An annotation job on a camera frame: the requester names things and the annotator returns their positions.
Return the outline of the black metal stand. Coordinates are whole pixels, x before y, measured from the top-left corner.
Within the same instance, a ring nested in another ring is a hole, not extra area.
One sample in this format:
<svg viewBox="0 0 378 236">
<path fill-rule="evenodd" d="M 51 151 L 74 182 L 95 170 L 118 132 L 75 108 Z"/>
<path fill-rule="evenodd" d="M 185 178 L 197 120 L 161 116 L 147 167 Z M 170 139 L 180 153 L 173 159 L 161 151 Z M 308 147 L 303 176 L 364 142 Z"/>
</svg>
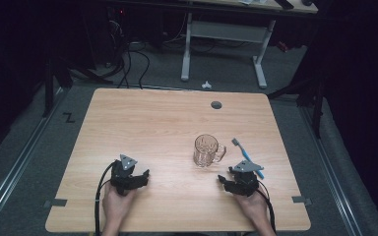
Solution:
<svg viewBox="0 0 378 236">
<path fill-rule="evenodd" d="M 305 79 L 300 82 L 293 83 L 287 87 L 278 89 L 268 94 L 268 99 L 275 99 L 281 95 L 289 93 L 297 93 L 296 104 L 300 107 L 311 105 L 313 113 L 311 117 L 311 128 L 314 135 L 320 139 L 320 122 L 323 115 L 323 97 L 324 97 L 324 84 L 323 77 L 313 77 Z"/>
<path fill-rule="evenodd" d="M 43 117 L 48 117 L 54 104 L 54 81 L 63 89 L 69 89 L 73 85 L 69 72 L 69 64 L 65 58 L 51 56 L 45 63 L 45 100 Z"/>
</svg>

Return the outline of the person's left hand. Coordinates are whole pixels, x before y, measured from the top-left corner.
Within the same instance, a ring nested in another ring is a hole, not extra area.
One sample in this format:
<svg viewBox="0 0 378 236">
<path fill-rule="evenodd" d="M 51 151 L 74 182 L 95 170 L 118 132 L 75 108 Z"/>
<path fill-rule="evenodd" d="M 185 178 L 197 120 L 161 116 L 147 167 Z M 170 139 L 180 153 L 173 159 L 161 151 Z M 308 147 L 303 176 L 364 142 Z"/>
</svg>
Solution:
<svg viewBox="0 0 378 236">
<path fill-rule="evenodd" d="M 105 224 L 103 232 L 119 231 L 122 221 L 128 214 L 136 194 L 137 191 L 132 190 L 126 196 L 121 196 L 117 193 L 115 187 L 111 187 L 110 185 L 104 187 L 102 206 L 105 215 Z"/>
</svg>

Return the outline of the clear glass mug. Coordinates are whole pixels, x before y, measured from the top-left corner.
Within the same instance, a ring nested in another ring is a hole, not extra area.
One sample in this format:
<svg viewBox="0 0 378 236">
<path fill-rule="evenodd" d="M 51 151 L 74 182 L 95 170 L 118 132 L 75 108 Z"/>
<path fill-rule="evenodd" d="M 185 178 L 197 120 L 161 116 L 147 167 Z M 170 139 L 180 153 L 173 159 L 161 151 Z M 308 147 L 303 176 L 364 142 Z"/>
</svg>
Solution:
<svg viewBox="0 0 378 236">
<path fill-rule="evenodd" d="M 203 134 L 194 142 L 194 163 L 199 167 L 208 167 L 212 163 L 220 162 L 226 154 L 226 146 L 209 134 Z"/>
</svg>

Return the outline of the metal floor rail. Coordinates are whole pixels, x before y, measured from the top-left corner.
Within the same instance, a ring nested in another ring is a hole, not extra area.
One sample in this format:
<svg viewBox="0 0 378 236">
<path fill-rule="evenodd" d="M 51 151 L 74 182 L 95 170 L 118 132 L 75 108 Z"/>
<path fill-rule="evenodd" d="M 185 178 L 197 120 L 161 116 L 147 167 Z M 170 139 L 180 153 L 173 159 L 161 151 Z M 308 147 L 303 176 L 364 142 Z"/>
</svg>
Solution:
<svg viewBox="0 0 378 236">
<path fill-rule="evenodd" d="M 27 110 L 10 126 L 9 133 L 0 144 L 0 211 L 32 159 L 35 146 L 52 114 L 68 91 L 67 88 L 58 88 L 52 94 L 53 105 L 46 111 L 45 89 L 41 89 Z"/>
<path fill-rule="evenodd" d="M 323 146 L 322 141 L 315 135 L 312 127 L 311 112 L 307 108 L 299 107 L 299 113 L 305 123 L 312 142 L 317 149 L 318 157 L 322 165 L 323 174 L 335 201 L 337 209 L 341 215 L 343 223 L 346 227 L 348 236 L 363 236 L 361 228 L 355 218 L 353 210 L 349 204 L 348 197 L 342 187 L 342 184 L 331 164 L 330 158 Z"/>
</svg>

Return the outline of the grey tape strip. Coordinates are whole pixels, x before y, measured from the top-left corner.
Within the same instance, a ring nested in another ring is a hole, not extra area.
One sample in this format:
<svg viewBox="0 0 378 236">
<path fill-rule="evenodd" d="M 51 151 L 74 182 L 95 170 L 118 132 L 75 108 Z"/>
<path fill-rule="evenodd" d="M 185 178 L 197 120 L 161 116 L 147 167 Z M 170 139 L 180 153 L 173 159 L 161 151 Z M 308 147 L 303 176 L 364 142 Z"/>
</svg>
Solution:
<svg viewBox="0 0 378 236">
<path fill-rule="evenodd" d="M 50 208 L 50 207 L 64 207 L 67 204 L 67 201 L 64 199 L 51 199 L 51 200 L 46 200 L 43 204 L 45 208 Z"/>
<path fill-rule="evenodd" d="M 293 196 L 291 198 L 292 198 L 292 201 L 295 204 L 304 204 L 305 206 L 311 206 L 312 205 L 312 201 L 311 201 L 310 198 L 305 198 L 303 196 Z"/>
</svg>

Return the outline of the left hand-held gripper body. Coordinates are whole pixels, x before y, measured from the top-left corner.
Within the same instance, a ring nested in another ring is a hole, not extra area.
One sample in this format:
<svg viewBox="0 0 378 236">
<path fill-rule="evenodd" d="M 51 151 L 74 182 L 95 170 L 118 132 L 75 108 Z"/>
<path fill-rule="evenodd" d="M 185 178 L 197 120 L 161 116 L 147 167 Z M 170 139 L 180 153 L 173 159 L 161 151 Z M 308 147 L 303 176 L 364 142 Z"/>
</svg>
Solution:
<svg viewBox="0 0 378 236">
<path fill-rule="evenodd" d="M 137 160 L 121 154 L 118 159 L 112 163 L 110 184 L 116 188 L 120 196 L 126 196 L 131 190 L 132 174 L 134 172 Z"/>
</svg>

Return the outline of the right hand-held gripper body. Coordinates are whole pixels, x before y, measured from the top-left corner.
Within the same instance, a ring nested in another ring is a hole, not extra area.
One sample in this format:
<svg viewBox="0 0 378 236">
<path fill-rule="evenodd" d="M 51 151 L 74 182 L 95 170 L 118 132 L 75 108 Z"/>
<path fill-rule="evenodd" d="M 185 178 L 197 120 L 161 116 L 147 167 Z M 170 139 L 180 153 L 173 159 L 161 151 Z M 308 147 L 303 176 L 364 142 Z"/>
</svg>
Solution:
<svg viewBox="0 0 378 236">
<path fill-rule="evenodd" d="M 255 169 L 258 166 L 252 162 L 242 160 L 234 167 L 241 172 L 239 175 L 233 175 L 234 181 L 238 186 L 236 195 L 251 196 L 259 188 L 259 181 L 255 173 Z"/>
</svg>

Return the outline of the black flat device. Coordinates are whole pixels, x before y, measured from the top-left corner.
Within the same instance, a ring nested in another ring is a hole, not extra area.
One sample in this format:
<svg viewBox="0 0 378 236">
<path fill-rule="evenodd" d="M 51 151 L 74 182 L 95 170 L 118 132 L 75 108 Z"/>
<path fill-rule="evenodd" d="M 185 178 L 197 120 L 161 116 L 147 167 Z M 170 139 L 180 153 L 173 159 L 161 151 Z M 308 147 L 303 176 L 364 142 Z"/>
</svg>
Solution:
<svg viewBox="0 0 378 236">
<path fill-rule="evenodd" d="M 292 4 L 290 4 L 287 0 L 274 0 L 278 3 L 284 10 L 291 10 L 294 8 Z"/>
</svg>

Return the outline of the person's right hand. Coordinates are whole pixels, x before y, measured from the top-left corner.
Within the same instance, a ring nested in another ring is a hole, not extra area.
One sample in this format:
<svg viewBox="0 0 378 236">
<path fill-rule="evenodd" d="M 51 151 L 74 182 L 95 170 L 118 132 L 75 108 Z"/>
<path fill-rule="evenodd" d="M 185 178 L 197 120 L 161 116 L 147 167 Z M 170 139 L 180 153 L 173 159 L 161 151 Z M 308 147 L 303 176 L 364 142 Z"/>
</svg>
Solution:
<svg viewBox="0 0 378 236">
<path fill-rule="evenodd" d="M 255 192 L 249 197 L 234 195 L 244 215 L 252 222 L 255 228 L 264 229 L 270 225 L 267 213 L 267 204 L 264 197 Z"/>
</svg>

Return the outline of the blue toothbrush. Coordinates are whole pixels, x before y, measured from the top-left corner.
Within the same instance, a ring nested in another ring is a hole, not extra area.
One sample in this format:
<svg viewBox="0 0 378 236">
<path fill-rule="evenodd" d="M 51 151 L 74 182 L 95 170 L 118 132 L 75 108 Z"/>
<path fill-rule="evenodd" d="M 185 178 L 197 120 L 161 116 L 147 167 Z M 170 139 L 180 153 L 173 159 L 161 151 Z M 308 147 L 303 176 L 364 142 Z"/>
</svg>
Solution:
<svg viewBox="0 0 378 236">
<path fill-rule="evenodd" d="M 241 153 L 242 153 L 243 157 L 246 159 L 246 161 L 252 162 L 252 160 L 251 160 L 250 156 L 248 155 L 247 151 L 246 151 L 245 148 L 242 146 L 242 144 L 237 140 L 237 138 L 233 138 L 233 139 L 232 139 L 232 143 L 233 143 L 235 146 L 237 146 L 237 147 L 240 148 Z M 260 166 L 260 165 L 258 165 L 258 164 L 255 164 L 255 165 L 258 166 L 258 167 L 255 169 L 255 173 L 256 173 L 261 179 L 264 179 L 264 178 L 265 178 L 265 177 L 264 177 L 264 174 L 261 172 L 261 171 L 264 169 L 264 167 L 262 167 L 262 166 Z"/>
</svg>

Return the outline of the white-framed wooden desk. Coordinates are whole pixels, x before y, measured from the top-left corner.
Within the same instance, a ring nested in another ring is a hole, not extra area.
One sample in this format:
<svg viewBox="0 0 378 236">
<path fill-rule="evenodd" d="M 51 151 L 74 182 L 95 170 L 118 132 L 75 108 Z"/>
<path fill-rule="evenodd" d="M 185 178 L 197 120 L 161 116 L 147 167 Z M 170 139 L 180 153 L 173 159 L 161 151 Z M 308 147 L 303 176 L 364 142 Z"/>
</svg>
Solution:
<svg viewBox="0 0 378 236">
<path fill-rule="evenodd" d="M 229 7 L 234 10 L 260 10 L 265 13 L 293 13 L 303 16 L 310 14 L 311 16 L 318 13 L 318 7 L 313 0 L 287 0 L 294 6 L 291 10 L 284 10 L 274 0 L 267 0 L 265 5 L 244 5 L 238 0 L 188 0 L 190 7 L 196 5 L 208 5 L 211 7 Z M 257 27 L 250 24 L 241 25 L 236 23 L 219 23 L 208 20 L 193 20 L 192 14 L 187 14 L 186 35 L 185 35 L 185 51 L 183 54 L 181 80 L 187 82 L 190 78 L 191 65 L 191 39 L 193 37 L 222 39 L 238 42 L 258 43 L 261 45 L 258 53 L 252 57 L 252 63 L 255 69 L 258 86 L 260 89 L 267 87 L 267 82 L 262 67 L 262 60 L 267 50 L 269 41 L 273 34 L 277 20 L 271 17 L 264 27 Z"/>
</svg>

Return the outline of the dark computer tower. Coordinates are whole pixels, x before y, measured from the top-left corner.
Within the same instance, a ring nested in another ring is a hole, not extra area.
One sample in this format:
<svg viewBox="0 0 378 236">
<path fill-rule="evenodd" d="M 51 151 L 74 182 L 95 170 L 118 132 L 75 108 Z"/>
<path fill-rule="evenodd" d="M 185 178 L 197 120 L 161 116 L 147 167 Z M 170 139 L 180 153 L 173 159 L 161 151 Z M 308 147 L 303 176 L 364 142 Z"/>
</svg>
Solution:
<svg viewBox="0 0 378 236">
<path fill-rule="evenodd" d="M 113 47 L 113 63 L 119 65 L 128 47 L 127 20 L 124 8 L 107 7 L 108 33 Z"/>
</svg>

